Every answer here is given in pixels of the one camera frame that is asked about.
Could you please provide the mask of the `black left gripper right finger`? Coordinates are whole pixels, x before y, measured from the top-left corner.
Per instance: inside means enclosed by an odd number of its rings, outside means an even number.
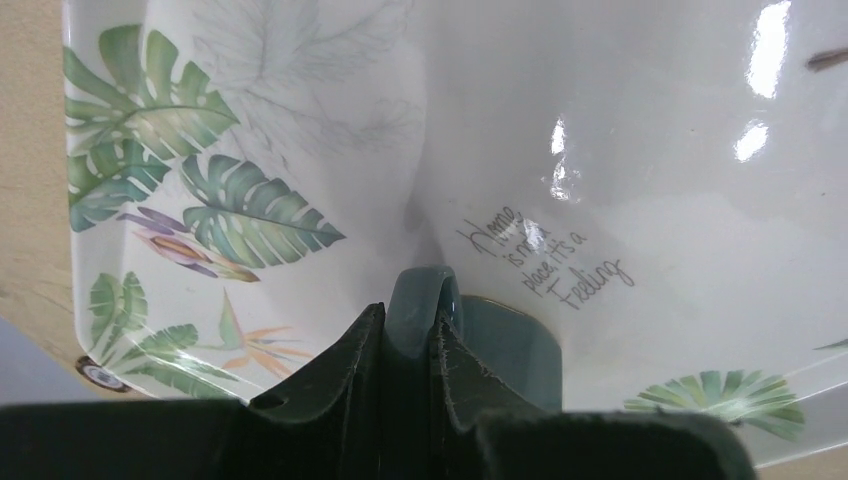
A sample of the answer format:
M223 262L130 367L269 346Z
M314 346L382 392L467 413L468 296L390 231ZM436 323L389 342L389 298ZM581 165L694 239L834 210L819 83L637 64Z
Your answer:
M508 387L439 313L429 333L430 478L745 480L719 419L670 412L550 413Z

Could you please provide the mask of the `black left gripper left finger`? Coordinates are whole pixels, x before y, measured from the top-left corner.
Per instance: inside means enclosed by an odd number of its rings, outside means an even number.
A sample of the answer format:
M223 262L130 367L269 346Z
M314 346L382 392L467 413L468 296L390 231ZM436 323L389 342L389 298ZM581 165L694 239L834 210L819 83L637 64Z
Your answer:
M5 479L374 479L385 308L249 402L30 404L1 411Z

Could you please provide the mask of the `dark teal mug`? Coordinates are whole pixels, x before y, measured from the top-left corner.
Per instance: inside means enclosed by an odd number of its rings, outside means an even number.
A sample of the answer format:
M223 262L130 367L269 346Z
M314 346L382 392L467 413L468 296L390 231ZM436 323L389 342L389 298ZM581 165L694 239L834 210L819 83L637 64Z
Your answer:
M540 321L463 295L446 266L398 277L381 338L381 479L490 479L488 414L562 409L562 348Z

